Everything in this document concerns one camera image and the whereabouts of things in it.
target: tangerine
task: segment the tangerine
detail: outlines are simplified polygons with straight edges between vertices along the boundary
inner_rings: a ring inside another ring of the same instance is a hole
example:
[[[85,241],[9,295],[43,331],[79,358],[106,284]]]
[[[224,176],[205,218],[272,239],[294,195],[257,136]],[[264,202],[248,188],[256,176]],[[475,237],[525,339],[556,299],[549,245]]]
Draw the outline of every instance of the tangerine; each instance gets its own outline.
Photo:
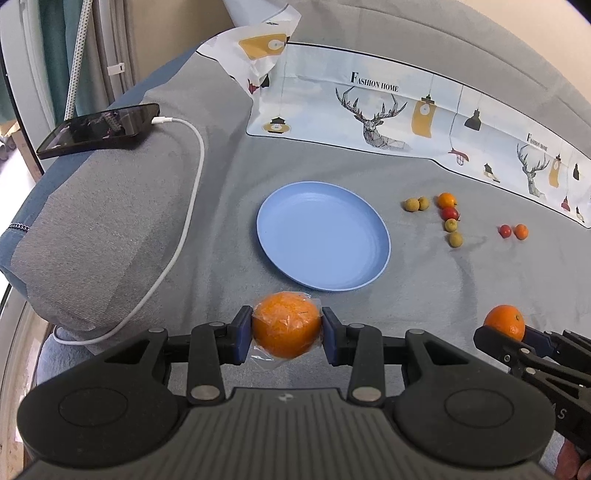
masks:
[[[443,192],[437,197],[437,206],[439,208],[455,207],[456,205],[456,198],[449,192]]]
[[[498,305],[493,308],[486,316],[484,325],[493,327],[518,342],[525,336],[523,315],[512,305]]]
[[[267,296],[252,314],[252,336],[271,355],[306,353],[320,334],[320,312],[307,295],[282,291]]]
[[[519,240],[525,240],[530,234],[530,231],[523,223],[520,223],[513,229],[513,233]]]

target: finger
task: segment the finger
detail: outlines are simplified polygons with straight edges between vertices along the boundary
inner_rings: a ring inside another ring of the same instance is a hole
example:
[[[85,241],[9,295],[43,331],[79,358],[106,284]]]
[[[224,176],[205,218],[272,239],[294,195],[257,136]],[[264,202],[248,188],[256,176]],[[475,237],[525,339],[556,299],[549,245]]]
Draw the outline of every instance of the finger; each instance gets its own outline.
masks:
[[[572,442],[565,440],[558,454],[558,465],[554,477],[556,480],[573,480],[581,466],[581,458]]]
[[[589,480],[591,478],[591,459],[587,460],[579,469],[577,480]]]

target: white cable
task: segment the white cable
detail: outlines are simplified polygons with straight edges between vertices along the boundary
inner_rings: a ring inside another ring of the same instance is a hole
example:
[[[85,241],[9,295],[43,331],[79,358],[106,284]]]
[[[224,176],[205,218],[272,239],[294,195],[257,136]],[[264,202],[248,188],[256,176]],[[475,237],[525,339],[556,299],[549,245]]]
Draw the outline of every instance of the white cable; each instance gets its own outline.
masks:
[[[153,125],[163,124],[166,122],[179,122],[183,125],[187,125],[187,127],[189,127],[191,130],[193,130],[193,132],[197,136],[197,139],[199,140],[199,149],[200,149],[200,151],[199,151],[199,165],[197,166],[197,174],[195,175],[195,182],[193,183],[193,191],[191,192],[191,199],[189,200],[189,207],[187,208],[187,216],[185,217],[183,232],[181,233],[181,238],[178,241],[177,249],[174,251],[174,254],[173,254],[172,258],[170,259],[170,262],[168,262],[168,265],[166,265],[165,269],[162,270],[162,273],[154,282],[154,285],[152,285],[152,287],[146,292],[146,295],[144,295],[144,298],[142,298],[139,301],[139,303],[134,307],[134,309],[131,310],[131,312],[129,312],[127,317],[125,317],[123,320],[121,320],[121,322],[119,322],[115,326],[115,328],[108,331],[104,335],[101,335],[100,337],[97,337],[97,338],[93,338],[91,340],[62,340],[57,336],[57,327],[55,327],[53,329],[53,338],[57,343],[60,343],[62,345],[94,345],[96,343],[102,342],[103,340],[107,340],[107,339],[111,338],[113,335],[115,335],[117,332],[119,332],[125,325],[127,325],[127,323],[131,320],[131,318],[136,313],[138,313],[138,311],[141,309],[141,307],[143,307],[144,304],[150,299],[152,294],[155,292],[156,288],[158,288],[160,286],[160,284],[162,283],[162,281],[164,280],[164,278],[166,277],[168,272],[170,272],[170,270],[174,267],[174,264],[176,263],[179,255],[181,254],[181,250],[183,249],[183,245],[185,243],[185,240],[187,239],[187,233],[189,232],[189,225],[191,223],[191,217],[193,216],[193,207],[195,206],[195,198],[197,197],[197,188],[199,187],[199,180],[201,179],[201,172],[203,171],[203,160],[205,159],[205,145],[203,143],[203,137],[199,133],[199,130],[197,130],[197,128],[195,128],[194,125],[190,124],[186,120],[182,120],[180,118],[171,118],[171,117],[167,117],[167,116],[157,116],[152,120]]]
[[[76,92],[78,91],[78,81],[80,80],[80,66],[82,65],[82,56],[84,55],[84,44],[86,43],[86,31],[88,30],[90,12],[92,12],[92,0],[83,0],[80,21],[78,22],[78,33],[76,34],[76,43],[74,45],[64,120],[69,120],[74,116]]]

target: white clip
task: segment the white clip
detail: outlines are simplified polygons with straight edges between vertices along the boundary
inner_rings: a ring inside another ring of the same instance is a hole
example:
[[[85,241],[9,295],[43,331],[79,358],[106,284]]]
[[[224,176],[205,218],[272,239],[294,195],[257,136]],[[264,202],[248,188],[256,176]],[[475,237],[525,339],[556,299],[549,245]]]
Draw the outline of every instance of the white clip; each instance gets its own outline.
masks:
[[[112,65],[111,67],[107,67],[107,74],[109,77],[113,75],[119,75],[125,71],[125,63],[121,62],[117,65]]]

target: metal screw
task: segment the metal screw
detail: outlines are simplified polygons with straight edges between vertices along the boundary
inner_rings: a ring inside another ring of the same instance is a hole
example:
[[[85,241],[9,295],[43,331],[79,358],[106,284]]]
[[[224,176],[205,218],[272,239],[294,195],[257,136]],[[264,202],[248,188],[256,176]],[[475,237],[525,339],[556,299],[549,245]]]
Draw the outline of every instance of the metal screw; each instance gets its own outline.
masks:
[[[195,400],[215,400],[220,396],[220,391],[213,385],[198,385],[191,389],[191,396]]]
[[[382,396],[380,390],[374,387],[357,387],[353,390],[353,397],[359,401],[376,401]]]

